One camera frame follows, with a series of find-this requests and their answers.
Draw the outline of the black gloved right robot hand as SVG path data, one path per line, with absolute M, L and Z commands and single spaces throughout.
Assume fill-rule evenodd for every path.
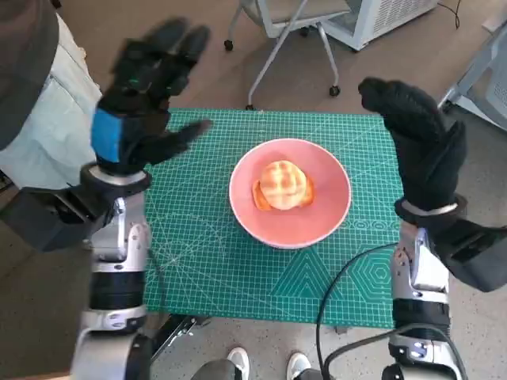
M 391 134 L 404 200 L 423 211 L 455 203 L 467 153 L 464 124 L 446 129 L 434 99 L 405 82 L 368 77 L 358 91 L 363 108 L 382 116 Z

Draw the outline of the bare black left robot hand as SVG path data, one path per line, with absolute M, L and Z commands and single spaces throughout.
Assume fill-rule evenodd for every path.
M 180 95 L 211 35 L 172 18 L 140 39 L 127 39 L 112 68 L 112 83 L 97 103 L 91 146 L 97 163 L 114 175 L 131 175 L 186 151 L 212 125 L 194 121 L 169 131 L 170 98 Z

